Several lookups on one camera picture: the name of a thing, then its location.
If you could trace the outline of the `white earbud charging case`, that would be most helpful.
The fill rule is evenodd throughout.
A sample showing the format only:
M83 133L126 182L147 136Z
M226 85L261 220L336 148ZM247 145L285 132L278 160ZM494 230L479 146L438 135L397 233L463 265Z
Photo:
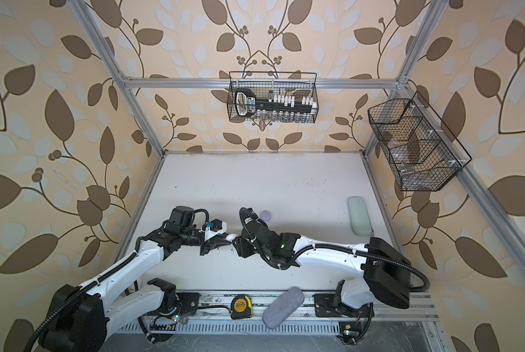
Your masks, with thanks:
M228 235L226 236L226 240L227 240L228 242L233 242L233 240L236 239L237 237L238 237L238 234L228 234Z

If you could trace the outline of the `black socket holder rail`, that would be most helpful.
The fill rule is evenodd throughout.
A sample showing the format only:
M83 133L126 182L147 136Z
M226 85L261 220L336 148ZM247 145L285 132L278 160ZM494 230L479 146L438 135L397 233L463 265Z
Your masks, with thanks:
M287 95L279 89L255 92L250 88L238 88L230 92L227 102L232 117L260 120L308 120L319 112L319 104L312 95Z

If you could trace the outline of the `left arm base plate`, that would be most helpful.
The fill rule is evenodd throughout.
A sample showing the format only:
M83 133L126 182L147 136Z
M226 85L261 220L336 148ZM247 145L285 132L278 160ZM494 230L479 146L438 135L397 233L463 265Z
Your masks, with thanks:
M174 317L194 315L199 306L200 296L197 292L177 292Z

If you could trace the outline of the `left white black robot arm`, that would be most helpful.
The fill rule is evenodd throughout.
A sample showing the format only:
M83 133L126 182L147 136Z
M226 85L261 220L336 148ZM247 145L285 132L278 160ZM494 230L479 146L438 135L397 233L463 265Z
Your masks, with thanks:
M160 278L140 286L138 279L182 246L197 246L201 255L232 244L227 224L206 218L195 225L199 211L178 206L156 230L136 240L135 249L96 277L79 286L66 285L52 298L45 320L29 337L25 351L98 351L115 332L138 321L149 340L154 337L143 317L150 312L177 320L195 312L199 294L180 295L175 284Z

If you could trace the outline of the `yellow black tape measure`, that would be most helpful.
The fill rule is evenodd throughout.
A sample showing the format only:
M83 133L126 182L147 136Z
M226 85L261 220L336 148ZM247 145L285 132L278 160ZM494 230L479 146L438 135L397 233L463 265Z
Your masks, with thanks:
M240 294L234 297L230 308L230 318L233 320L248 319L253 316L252 303L246 294Z

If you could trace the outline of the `grey fabric glasses case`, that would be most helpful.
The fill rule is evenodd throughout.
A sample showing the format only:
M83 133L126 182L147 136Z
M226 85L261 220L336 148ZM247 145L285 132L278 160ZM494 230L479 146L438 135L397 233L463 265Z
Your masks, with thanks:
M263 312L262 321L269 329L276 329L304 303L305 296L299 287L291 287Z

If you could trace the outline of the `green glasses case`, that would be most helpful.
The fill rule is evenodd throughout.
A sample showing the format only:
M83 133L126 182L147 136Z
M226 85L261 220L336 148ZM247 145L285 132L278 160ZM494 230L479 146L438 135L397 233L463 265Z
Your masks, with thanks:
M369 218L366 202L361 197L351 197L347 201L350 227L356 236L372 237L374 231Z

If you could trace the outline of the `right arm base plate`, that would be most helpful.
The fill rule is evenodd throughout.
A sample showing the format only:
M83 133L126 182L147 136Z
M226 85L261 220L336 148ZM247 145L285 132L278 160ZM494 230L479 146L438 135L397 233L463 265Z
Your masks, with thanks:
M315 315L318 318L369 318L374 316L368 304L355 309L343 304L332 293L316 293L313 299Z

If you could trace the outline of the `purple earbud charging case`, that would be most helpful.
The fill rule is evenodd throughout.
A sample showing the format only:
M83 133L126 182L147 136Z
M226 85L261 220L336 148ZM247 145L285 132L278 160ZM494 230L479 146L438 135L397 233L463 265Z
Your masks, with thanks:
M270 211L264 210L259 214L259 218L262 221L271 221L272 213Z

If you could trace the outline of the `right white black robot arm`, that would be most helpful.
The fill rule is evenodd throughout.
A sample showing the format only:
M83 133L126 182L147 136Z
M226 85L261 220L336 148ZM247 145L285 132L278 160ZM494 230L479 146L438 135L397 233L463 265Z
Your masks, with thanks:
M329 243L297 233L277 234L250 208L241 208L239 217L242 233L232 243L242 258L257 254L280 271L319 266L352 276L337 285L337 304L356 309L381 302L408 309L412 293L431 288L427 276L382 238L358 244Z

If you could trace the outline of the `aluminium frame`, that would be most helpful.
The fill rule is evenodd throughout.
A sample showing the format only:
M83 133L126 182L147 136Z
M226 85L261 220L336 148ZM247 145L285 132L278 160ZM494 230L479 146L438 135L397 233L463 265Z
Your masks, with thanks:
M525 351L525 1L74 1L149 146L348 153L458 350Z

